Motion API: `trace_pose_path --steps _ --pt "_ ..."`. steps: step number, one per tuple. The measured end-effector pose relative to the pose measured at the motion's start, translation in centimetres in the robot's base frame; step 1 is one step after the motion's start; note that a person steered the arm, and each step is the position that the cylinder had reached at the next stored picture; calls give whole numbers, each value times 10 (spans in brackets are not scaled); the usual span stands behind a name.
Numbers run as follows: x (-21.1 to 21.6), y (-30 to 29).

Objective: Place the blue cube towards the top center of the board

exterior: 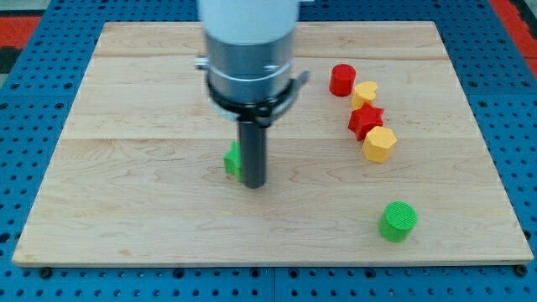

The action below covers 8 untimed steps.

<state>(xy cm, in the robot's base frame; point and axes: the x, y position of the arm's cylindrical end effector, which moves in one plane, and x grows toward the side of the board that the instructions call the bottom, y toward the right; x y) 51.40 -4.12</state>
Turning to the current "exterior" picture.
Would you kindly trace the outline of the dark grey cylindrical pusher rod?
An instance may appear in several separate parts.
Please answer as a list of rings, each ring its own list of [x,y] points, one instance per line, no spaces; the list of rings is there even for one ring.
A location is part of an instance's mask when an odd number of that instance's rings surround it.
[[[264,185],[267,176],[266,129],[254,122],[239,122],[237,129],[242,182],[250,189],[257,189]]]

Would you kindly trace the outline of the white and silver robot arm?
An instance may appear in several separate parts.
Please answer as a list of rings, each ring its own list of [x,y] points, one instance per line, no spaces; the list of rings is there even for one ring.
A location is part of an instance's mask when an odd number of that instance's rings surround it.
[[[267,129],[295,102],[308,81],[292,76],[298,0],[199,0],[210,98],[237,124],[241,177],[257,189],[267,177]]]

